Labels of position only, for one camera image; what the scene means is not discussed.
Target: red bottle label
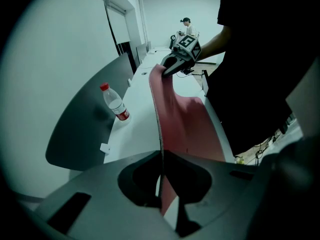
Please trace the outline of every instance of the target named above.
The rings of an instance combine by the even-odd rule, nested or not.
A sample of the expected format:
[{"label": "red bottle label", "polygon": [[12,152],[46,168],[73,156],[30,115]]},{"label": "red bottle label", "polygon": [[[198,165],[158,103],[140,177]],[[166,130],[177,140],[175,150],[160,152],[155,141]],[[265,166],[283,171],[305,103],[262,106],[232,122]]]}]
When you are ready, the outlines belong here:
[{"label": "red bottle label", "polygon": [[116,114],[117,118],[119,118],[120,121],[124,121],[126,119],[128,119],[128,117],[130,116],[129,112],[127,109],[125,109],[125,111],[123,111],[120,114]]}]

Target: white shirt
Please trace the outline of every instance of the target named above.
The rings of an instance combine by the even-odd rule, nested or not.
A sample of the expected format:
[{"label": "white shirt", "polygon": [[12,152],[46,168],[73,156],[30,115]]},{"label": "white shirt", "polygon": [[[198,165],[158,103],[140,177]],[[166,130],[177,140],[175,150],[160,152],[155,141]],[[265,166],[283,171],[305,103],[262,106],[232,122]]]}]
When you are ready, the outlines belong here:
[{"label": "white shirt", "polygon": [[186,28],[186,35],[190,35],[190,36],[197,36],[197,31],[194,25],[190,24],[187,28]]}]

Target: black hole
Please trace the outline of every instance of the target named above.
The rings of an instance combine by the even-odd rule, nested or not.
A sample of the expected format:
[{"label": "black hole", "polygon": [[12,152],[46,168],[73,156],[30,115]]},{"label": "black hole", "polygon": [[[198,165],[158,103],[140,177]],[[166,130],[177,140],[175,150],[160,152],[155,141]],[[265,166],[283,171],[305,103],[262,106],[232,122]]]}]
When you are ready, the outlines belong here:
[{"label": "black hole", "polygon": [[179,234],[180,237],[186,237],[197,230],[201,229],[201,226],[188,218],[186,213],[185,204],[179,200],[178,208],[178,220],[176,223],[175,231]]},{"label": "black hole", "polygon": [[200,202],[211,187],[210,173],[169,151],[164,153],[164,162],[164,173],[183,202]]},{"label": "black hole", "polygon": [[243,172],[243,171],[238,171],[238,170],[233,170],[229,174],[231,176],[237,177],[242,180],[247,180],[247,181],[251,181],[252,178],[254,177],[253,173],[248,173],[248,172]]},{"label": "black hole", "polygon": [[161,171],[162,156],[157,151],[124,168],[118,177],[119,188],[137,206],[160,208],[156,185]]},{"label": "black hole", "polygon": [[75,222],[91,195],[86,193],[75,193],[49,220],[48,225],[62,234],[67,234],[68,230]]}]

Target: pink cloth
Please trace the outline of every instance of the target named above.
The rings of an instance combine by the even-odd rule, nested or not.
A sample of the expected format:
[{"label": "pink cloth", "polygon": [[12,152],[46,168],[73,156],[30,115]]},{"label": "pink cloth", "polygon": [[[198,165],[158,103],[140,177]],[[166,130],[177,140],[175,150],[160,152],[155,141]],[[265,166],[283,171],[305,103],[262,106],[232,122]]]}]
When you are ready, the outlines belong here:
[{"label": "pink cloth", "polygon": [[[164,66],[157,64],[149,76],[161,149],[225,161],[216,129],[203,102],[198,97],[177,95],[172,76],[162,78],[165,69]],[[166,213],[176,196],[167,177],[164,177],[161,196],[162,215]]]}]

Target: person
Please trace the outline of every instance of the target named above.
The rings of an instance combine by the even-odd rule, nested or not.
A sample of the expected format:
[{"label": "person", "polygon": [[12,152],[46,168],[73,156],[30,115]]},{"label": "person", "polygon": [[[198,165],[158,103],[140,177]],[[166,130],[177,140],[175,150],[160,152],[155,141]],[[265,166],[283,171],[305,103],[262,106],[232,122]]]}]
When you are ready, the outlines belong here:
[{"label": "person", "polygon": [[185,17],[184,19],[180,20],[180,22],[183,22],[183,25],[186,26],[186,35],[190,35],[192,37],[197,36],[197,30],[193,24],[191,24],[191,20],[188,17]]},{"label": "person", "polygon": [[198,61],[225,52],[207,98],[233,155],[271,137],[292,113],[286,97],[318,52],[318,0],[220,0],[222,31]]}]

